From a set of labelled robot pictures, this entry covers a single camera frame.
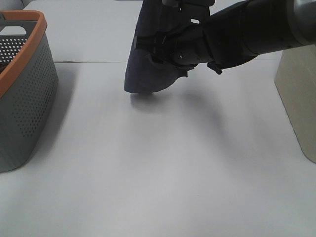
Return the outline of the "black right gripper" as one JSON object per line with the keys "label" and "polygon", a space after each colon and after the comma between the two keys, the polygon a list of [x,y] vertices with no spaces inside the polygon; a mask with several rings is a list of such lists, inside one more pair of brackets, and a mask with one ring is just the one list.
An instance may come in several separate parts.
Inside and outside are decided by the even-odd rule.
{"label": "black right gripper", "polygon": [[135,36],[133,47],[149,53],[154,62],[177,69],[192,70],[196,65],[206,63],[215,73],[222,74],[201,24],[191,24],[182,30],[156,32],[151,36]]}

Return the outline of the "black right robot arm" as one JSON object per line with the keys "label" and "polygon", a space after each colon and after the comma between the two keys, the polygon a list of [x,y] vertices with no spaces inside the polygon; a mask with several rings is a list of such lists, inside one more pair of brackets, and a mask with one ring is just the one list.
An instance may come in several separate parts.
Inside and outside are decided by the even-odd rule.
{"label": "black right robot arm", "polygon": [[212,0],[165,0],[176,7],[179,25],[151,36],[136,36],[133,46],[161,64],[191,70],[201,63],[221,74],[255,57],[315,44],[313,0],[243,0],[215,14]]}

